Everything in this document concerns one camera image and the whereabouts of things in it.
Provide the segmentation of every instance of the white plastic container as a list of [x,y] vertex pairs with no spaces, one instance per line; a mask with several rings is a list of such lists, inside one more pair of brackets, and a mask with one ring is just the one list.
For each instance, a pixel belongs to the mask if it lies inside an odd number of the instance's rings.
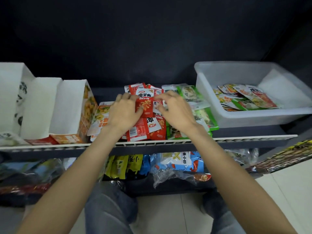
[[[272,62],[215,61],[195,63],[196,87],[211,104],[220,128],[286,124],[312,114],[312,90]],[[283,109],[228,112],[213,92],[218,85],[250,84],[276,99]]]

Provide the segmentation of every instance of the yellow package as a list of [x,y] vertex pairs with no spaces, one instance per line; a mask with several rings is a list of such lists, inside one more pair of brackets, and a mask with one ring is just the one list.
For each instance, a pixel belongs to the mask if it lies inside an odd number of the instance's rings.
[[126,179],[128,159],[129,159],[128,155],[115,157],[113,164],[111,166],[110,172],[111,178],[114,179],[119,177],[120,179]]
[[140,171],[142,166],[143,154],[135,154],[129,155],[128,165],[127,165],[127,172],[128,170],[132,170],[135,174]]
[[114,158],[115,158],[115,155],[108,157],[108,161],[104,170],[104,174],[107,175],[108,177],[110,177],[110,170],[112,168]]

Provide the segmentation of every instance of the person's left hand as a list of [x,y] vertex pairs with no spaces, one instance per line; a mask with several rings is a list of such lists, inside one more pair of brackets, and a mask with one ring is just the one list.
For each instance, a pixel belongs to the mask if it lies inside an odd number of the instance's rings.
[[107,125],[119,131],[121,136],[135,125],[143,113],[143,107],[135,112],[135,101],[137,99],[137,95],[119,94],[110,107]]

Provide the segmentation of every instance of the hand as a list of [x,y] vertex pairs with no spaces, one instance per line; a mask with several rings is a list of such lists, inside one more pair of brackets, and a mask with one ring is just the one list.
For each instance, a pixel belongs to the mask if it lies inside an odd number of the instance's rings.
[[135,101],[137,99],[137,95],[119,94],[110,107],[107,125],[120,132],[121,136],[135,125],[143,113],[143,107],[135,112]]
[[154,99],[165,100],[168,110],[161,104],[157,105],[157,109],[171,126],[184,134],[188,135],[195,128],[200,126],[200,124],[195,121],[189,104],[174,91],[169,90],[164,94],[155,96]]

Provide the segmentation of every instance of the leg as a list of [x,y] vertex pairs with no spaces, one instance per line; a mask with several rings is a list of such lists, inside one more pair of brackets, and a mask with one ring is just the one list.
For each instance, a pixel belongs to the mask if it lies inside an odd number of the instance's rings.
[[204,194],[203,207],[214,219],[211,234],[245,234],[216,189]]
[[85,205],[87,234],[132,234],[129,223],[136,219],[138,203],[110,182],[96,183]]

